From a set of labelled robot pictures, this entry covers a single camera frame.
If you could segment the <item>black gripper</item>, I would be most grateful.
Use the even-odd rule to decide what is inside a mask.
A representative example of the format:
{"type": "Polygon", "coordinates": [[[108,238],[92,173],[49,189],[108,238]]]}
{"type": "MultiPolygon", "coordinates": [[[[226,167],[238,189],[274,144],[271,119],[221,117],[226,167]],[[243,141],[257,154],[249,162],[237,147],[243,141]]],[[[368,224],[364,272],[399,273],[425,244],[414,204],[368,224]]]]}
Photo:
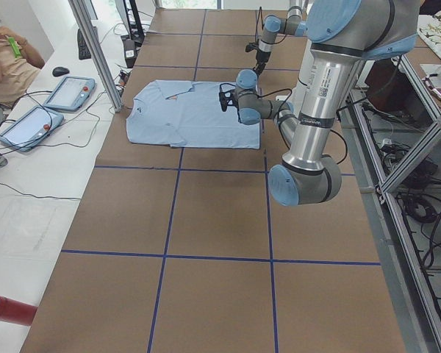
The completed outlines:
{"type": "Polygon", "coordinates": [[[266,63],[270,59],[270,52],[269,51],[263,51],[258,49],[256,54],[256,60],[257,63],[253,67],[253,71],[257,76],[260,76],[261,73],[264,71],[266,63]]]}
{"type": "Polygon", "coordinates": [[[229,91],[228,99],[229,99],[228,106],[235,107],[237,109],[238,108],[237,94],[234,91],[229,91]]]}

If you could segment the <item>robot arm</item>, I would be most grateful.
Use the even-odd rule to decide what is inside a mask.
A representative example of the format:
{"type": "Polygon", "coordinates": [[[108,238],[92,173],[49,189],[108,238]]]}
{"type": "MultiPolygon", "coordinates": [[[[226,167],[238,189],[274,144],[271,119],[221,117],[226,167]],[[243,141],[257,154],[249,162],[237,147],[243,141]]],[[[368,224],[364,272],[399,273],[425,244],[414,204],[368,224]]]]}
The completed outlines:
{"type": "Polygon", "coordinates": [[[251,44],[257,64],[241,71],[234,89],[219,95],[223,109],[235,107],[239,122],[271,119],[289,143],[280,164],[268,174],[269,190],[284,206],[333,199],[342,177],[324,153],[337,111],[356,82],[358,62],[389,59],[411,51],[416,42],[419,1],[292,1],[285,18],[266,17],[251,44]],[[286,101],[262,98],[257,80],[278,35],[307,37],[312,64],[298,112],[286,101]]]}
{"type": "Polygon", "coordinates": [[[256,65],[253,71],[260,76],[267,65],[273,46],[277,44],[276,38],[278,34],[284,36],[290,35],[294,37],[302,37],[306,32],[305,16],[308,0],[290,1],[290,7],[285,18],[279,18],[275,15],[268,15],[262,26],[262,34],[256,39],[252,45],[252,49],[256,53],[256,65]]]}

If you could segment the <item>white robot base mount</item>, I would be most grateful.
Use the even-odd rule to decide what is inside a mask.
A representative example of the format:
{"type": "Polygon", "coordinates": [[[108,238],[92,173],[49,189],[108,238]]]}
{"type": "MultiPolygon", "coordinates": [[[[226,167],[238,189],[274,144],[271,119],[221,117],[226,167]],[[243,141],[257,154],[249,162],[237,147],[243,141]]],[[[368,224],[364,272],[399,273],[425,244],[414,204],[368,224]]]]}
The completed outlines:
{"type": "Polygon", "coordinates": [[[275,100],[276,101],[288,101],[290,98],[289,95],[278,95],[276,96],[275,100]]]}

